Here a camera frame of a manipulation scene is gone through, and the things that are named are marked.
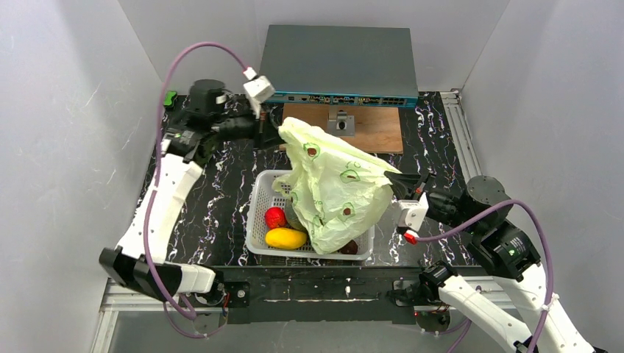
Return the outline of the light green plastic bag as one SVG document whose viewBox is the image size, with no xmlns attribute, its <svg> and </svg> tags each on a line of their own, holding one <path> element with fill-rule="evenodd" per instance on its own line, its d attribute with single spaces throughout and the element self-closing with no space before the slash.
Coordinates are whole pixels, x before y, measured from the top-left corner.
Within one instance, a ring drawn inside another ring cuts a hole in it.
<svg viewBox="0 0 624 353">
<path fill-rule="evenodd" d="M 380 220 L 393 199 L 385 172 L 398 169 L 297 118 L 278 133 L 291 170 L 272 188 L 291 201 L 316 253 L 338 251 Z"/>
</svg>

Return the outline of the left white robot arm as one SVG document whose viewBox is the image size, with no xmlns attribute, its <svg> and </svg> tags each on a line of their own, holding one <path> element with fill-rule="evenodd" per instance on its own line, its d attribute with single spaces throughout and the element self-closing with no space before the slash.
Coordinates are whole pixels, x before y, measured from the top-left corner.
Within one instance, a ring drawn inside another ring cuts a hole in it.
<svg viewBox="0 0 624 353">
<path fill-rule="evenodd" d="M 170 263 L 169 239 L 188 194 L 220 143 L 251 140 L 256 149 L 283 143 L 262 105 L 274 93 L 265 76 L 246 82 L 243 96 L 230 94 L 214 79 L 192 84 L 185 106 L 168 116 L 157 145 L 160 167 L 129 228 L 114 248 L 99 255 L 99 264 L 118 285 L 161 302 L 211 291 L 216 273 L 200 265 Z"/>
</svg>

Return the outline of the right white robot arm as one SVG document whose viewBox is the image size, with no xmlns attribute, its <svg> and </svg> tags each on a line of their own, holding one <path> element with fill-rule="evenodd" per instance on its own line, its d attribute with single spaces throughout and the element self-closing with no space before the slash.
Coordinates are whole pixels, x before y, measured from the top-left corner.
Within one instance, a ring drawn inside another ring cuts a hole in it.
<svg viewBox="0 0 624 353">
<path fill-rule="evenodd" d="M 466 321 L 463 330 L 480 327 L 507 352 L 595 352 L 583 338 L 554 291 L 547 244 L 536 248 L 508 219 L 517 205 L 490 176 L 471 178 L 460 196 L 434 188 L 432 174 L 386 172 L 400 208 L 398 230 L 418 244 L 426 218 L 448 226 L 437 242 L 465 232 L 467 250 L 507 294 L 519 315 L 513 317 L 471 286 L 454 267 L 438 261 L 423 268 L 415 281 L 397 281 L 388 297 L 399 306 L 448 305 Z"/>
</svg>

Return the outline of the red fake strawberry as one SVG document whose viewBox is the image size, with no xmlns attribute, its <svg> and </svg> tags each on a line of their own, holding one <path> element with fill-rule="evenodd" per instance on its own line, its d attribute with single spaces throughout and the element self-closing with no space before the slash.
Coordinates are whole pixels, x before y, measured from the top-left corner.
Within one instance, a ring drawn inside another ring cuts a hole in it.
<svg viewBox="0 0 624 353">
<path fill-rule="evenodd" d="M 280 207 L 270 207 L 264 213 L 264 220 L 269 229 L 283 228 L 288 226 L 286 214 Z"/>
</svg>

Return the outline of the dark red fake fruit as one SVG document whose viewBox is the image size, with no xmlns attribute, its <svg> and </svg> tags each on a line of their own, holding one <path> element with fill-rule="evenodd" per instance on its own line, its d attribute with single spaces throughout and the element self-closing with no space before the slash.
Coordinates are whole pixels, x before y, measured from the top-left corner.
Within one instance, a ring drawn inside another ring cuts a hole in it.
<svg viewBox="0 0 624 353">
<path fill-rule="evenodd" d="M 351 240 L 349 243 L 342 246 L 338 250 L 338 253 L 347 254 L 347 255 L 355 255 L 358 253 L 358 244 L 354 240 Z"/>
</svg>

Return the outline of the green fake melon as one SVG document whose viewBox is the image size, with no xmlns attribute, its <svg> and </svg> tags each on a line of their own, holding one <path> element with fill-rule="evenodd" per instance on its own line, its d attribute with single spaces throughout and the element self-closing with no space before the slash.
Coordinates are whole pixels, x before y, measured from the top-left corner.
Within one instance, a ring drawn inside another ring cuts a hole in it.
<svg viewBox="0 0 624 353">
<path fill-rule="evenodd" d="M 300 232 L 306 232 L 307 229 L 305 228 L 305 226 L 302 224 L 302 222 L 299 220 L 295 210 L 294 210 L 294 206 L 293 203 L 290 199 L 286 200 L 285 206 L 283 208 L 283 212 L 285 214 L 286 217 L 286 221 L 288 223 L 288 225 L 292 228 L 295 229 L 297 231 Z"/>
</svg>

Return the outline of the yellow fake mango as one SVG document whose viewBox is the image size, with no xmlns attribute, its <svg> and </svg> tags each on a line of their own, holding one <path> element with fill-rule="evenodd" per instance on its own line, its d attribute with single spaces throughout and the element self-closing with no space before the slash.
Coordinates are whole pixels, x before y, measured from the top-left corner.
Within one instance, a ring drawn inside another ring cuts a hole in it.
<svg viewBox="0 0 624 353">
<path fill-rule="evenodd" d="M 304 246 L 308 241 L 308 234 L 290 228 L 275 228 L 265 235 L 267 246 L 283 250 L 295 250 Z"/>
</svg>

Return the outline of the white plastic basket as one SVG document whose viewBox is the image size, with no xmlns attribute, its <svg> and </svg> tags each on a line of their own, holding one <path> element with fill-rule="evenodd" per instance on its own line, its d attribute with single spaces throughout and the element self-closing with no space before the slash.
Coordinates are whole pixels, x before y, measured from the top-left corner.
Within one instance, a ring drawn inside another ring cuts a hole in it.
<svg viewBox="0 0 624 353">
<path fill-rule="evenodd" d="M 283 207 L 286 205 L 286 197 L 272 188 L 273 181 L 288 174 L 288 170 L 265 170 L 258 174 L 250 197 L 249 211 L 247 213 L 246 246 L 254 254 L 274 257 L 295 257 L 323 260 L 346 260 L 362 261 L 369 258 L 373 253 L 375 227 L 369 228 L 361 236 L 355 239 L 358 245 L 356 254 L 317 254 L 310 243 L 295 250 L 277 249 L 267 245 L 265 241 L 269 228 L 266 225 L 264 214 L 270 207 Z"/>
</svg>

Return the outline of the brown wooden board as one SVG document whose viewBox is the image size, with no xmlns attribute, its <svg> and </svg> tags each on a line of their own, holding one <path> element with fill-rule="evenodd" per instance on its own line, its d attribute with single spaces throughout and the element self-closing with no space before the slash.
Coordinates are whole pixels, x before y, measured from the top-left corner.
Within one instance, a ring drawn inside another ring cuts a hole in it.
<svg viewBox="0 0 624 353">
<path fill-rule="evenodd" d="M 330 110 L 345 110 L 355 116 L 355 136 L 339 137 L 352 146 L 369 153 L 403 153 L 400 115 L 396 107 L 285 104 L 283 116 L 298 118 L 328 133 L 327 118 Z"/>
</svg>

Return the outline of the green black small tool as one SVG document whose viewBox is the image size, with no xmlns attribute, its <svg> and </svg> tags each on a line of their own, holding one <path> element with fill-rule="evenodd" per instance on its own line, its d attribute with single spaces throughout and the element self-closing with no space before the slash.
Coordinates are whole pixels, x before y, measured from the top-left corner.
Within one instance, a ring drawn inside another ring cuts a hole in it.
<svg viewBox="0 0 624 353">
<path fill-rule="evenodd" d="M 165 96 L 163 98 L 163 107 L 166 109 L 172 108 L 174 106 L 176 98 L 177 98 L 177 91 L 168 90 L 165 93 Z"/>
</svg>

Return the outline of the small metal bracket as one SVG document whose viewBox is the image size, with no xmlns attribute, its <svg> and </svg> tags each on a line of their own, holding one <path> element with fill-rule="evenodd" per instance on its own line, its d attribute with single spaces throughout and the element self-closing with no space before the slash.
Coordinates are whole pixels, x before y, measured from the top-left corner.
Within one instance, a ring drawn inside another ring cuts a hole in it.
<svg viewBox="0 0 624 353">
<path fill-rule="evenodd" d="M 330 110 L 327 118 L 327 132 L 337 137 L 355 136 L 355 116 L 345 110 Z"/>
</svg>

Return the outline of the grey network switch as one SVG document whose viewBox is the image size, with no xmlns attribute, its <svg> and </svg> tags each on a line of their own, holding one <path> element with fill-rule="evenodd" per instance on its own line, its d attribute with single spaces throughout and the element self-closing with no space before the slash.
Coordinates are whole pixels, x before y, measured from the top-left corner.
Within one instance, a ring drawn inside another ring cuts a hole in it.
<svg viewBox="0 0 624 353">
<path fill-rule="evenodd" d="M 415 107 L 408 28 L 271 25 L 260 62 L 274 103 Z"/>
</svg>

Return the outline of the black base frame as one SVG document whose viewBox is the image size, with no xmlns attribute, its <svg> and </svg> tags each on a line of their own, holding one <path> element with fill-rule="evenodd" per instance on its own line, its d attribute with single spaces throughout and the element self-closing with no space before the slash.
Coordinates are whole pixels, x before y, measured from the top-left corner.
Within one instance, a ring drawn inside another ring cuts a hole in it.
<svg viewBox="0 0 624 353">
<path fill-rule="evenodd" d="M 415 311 L 439 310 L 420 286 L 419 266 L 213 267 L 230 294 L 228 324 L 390 321 L 413 324 Z"/>
</svg>

